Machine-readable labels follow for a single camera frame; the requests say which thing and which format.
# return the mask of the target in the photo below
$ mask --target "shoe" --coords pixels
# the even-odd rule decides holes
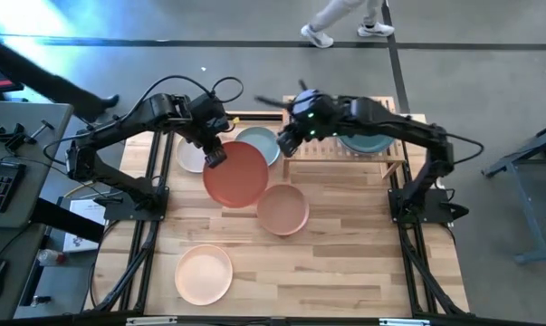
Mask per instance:
[[[383,36],[387,37],[393,34],[395,32],[395,28],[386,24],[382,23],[375,23],[373,28],[367,28],[364,24],[361,24],[361,26],[357,29],[357,35],[361,37],[368,37],[368,36]]]
[[[301,35],[309,39],[313,45],[325,49],[333,45],[333,39],[324,32],[314,32],[308,24],[302,27]]]

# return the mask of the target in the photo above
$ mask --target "light blue plate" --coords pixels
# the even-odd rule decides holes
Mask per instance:
[[[279,145],[276,144],[276,135],[267,128],[251,127],[244,129],[236,136],[236,140],[253,145],[263,154],[266,164],[269,166],[279,158],[281,153]]]
[[[340,142],[359,154],[379,153],[393,143],[393,139],[388,136],[376,135],[376,136],[358,136],[355,135],[351,138],[347,136],[339,136]]]

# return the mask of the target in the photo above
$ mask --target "wooden tabletop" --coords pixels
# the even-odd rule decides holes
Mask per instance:
[[[425,121],[424,115],[413,116]],[[277,131],[280,123],[241,121],[221,138],[232,140],[242,129],[257,125]],[[151,141],[151,133],[128,139],[120,169],[134,177],[143,176]],[[425,150],[408,145],[408,154],[416,174]],[[271,166],[269,186],[282,182],[281,165],[278,159]],[[230,209],[211,199],[202,176],[182,169],[174,152],[168,177],[168,211],[154,255],[146,314],[410,316],[398,230],[390,222],[390,184],[382,180],[379,168],[379,163],[295,163],[291,183],[308,198],[310,219],[299,233],[279,237],[259,226],[255,206]],[[93,286],[98,302],[126,267],[133,227],[133,222],[119,223],[101,247]],[[439,225],[423,227],[433,275],[467,311],[450,234]],[[220,301],[208,306],[184,301],[174,284],[179,258],[201,244],[224,249],[234,267],[230,289]],[[420,301],[426,306],[419,277],[417,282]],[[138,286],[139,273],[133,293]]]

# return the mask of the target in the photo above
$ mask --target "person's leg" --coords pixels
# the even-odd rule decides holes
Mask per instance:
[[[359,36],[390,36],[395,29],[392,26],[378,22],[378,13],[383,0],[368,0],[367,15],[363,17],[363,24],[358,28]]]
[[[358,8],[366,0],[331,0],[329,4],[316,14],[311,22],[301,29],[301,34],[311,43],[320,48],[333,45],[333,39],[323,32],[341,18]]]

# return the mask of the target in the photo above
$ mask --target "concrete floor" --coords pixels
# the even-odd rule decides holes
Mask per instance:
[[[297,41],[299,29],[325,2],[319,0],[2,0],[0,33],[137,40]],[[546,43],[546,0],[389,0],[398,42]],[[359,39],[362,11],[333,26],[337,41]],[[43,46],[33,38],[7,43],[44,68],[107,96],[118,92],[121,114],[154,80],[185,74],[205,85],[226,75],[244,81],[245,94],[229,110],[261,110],[253,96],[280,98],[298,91],[297,80],[324,91],[396,96],[387,49],[282,47]],[[491,318],[546,323],[546,263],[520,266],[512,256],[532,248],[521,205],[505,176],[484,179],[479,170],[515,150],[546,126],[546,51],[400,50],[411,112],[425,113],[455,134],[483,142],[485,153],[458,166],[445,180],[470,215],[455,223],[457,252],[472,312]],[[158,91],[198,94],[181,81]],[[223,87],[222,96],[233,86]],[[24,91],[32,101],[45,101]],[[81,127],[78,120],[68,128]],[[474,149],[455,143],[456,156]],[[102,151],[118,166],[121,145]],[[50,175],[43,197],[56,200],[76,184]],[[86,254],[66,269],[46,270],[38,294],[54,302],[20,309],[18,317],[77,312],[85,296]]]

